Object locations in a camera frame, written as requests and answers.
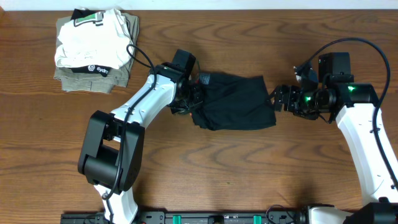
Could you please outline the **black leggings with red waistband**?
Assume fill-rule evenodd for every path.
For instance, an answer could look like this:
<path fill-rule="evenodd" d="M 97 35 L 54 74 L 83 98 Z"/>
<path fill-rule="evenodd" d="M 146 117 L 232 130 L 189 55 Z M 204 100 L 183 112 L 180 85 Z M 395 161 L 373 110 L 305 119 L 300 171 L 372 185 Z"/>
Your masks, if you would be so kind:
<path fill-rule="evenodd" d="M 200 73 L 203 103 L 192 111 L 202 129 L 258 130 L 276 125 L 276 117 L 262 76 Z"/>

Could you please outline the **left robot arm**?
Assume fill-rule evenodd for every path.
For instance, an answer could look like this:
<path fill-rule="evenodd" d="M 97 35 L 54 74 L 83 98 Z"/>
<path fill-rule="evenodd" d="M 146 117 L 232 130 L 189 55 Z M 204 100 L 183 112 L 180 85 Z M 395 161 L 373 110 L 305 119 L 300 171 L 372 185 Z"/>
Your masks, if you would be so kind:
<path fill-rule="evenodd" d="M 94 112 L 78 160 L 102 198 L 106 223 L 132 223 L 138 206 L 132 186 L 142 164 L 146 128 L 165 107 L 184 113 L 197 105 L 190 83 L 193 62 L 165 62 L 150 70 L 144 86 L 110 113 Z"/>

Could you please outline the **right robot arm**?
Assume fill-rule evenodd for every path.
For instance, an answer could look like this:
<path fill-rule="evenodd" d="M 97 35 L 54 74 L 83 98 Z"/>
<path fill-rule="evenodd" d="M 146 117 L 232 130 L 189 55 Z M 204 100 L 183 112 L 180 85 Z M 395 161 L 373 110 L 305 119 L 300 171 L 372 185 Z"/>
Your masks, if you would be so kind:
<path fill-rule="evenodd" d="M 354 161 L 363 206 L 356 212 L 308 205 L 294 223 L 397 223 L 397 159 L 370 84 L 335 83 L 311 90 L 280 85 L 271 93 L 276 111 L 315 120 L 329 113 L 343 133 Z"/>

